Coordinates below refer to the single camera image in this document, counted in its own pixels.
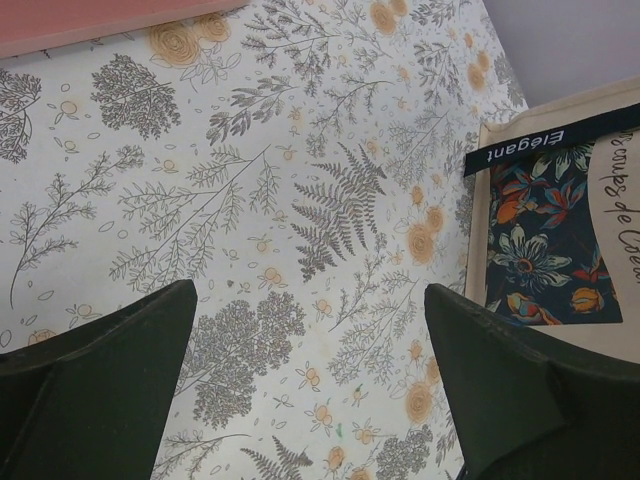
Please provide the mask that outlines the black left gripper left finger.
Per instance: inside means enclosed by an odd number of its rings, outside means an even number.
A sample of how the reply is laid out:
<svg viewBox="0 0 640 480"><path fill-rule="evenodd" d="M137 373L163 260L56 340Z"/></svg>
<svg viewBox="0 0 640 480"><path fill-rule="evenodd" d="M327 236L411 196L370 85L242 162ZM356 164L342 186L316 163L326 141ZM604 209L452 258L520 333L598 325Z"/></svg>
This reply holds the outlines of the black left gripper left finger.
<svg viewBox="0 0 640 480"><path fill-rule="evenodd" d="M150 478L196 305L179 280L2 354L2 478Z"/></svg>

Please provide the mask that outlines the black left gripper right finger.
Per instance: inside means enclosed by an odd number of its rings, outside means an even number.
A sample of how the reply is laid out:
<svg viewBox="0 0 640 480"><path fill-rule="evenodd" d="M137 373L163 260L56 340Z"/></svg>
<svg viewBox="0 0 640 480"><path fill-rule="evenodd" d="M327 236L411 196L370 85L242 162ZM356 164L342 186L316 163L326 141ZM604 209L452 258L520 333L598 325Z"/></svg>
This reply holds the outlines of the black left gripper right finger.
<svg viewBox="0 0 640 480"><path fill-rule="evenodd" d="M534 330L440 284L425 319L461 479L636 479L639 366Z"/></svg>

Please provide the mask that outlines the beige canvas tote bag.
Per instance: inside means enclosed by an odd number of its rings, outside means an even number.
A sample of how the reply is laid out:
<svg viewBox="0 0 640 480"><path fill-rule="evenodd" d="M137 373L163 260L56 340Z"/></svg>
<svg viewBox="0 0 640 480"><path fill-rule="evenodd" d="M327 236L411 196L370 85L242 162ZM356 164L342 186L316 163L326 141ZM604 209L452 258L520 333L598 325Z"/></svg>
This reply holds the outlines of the beige canvas tote bag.
<svg viewBox="0 0 640 480"><path fill-rule="evenodd" d="M481 127L466 296L611 357L639 359L639 81Z"/></svg>

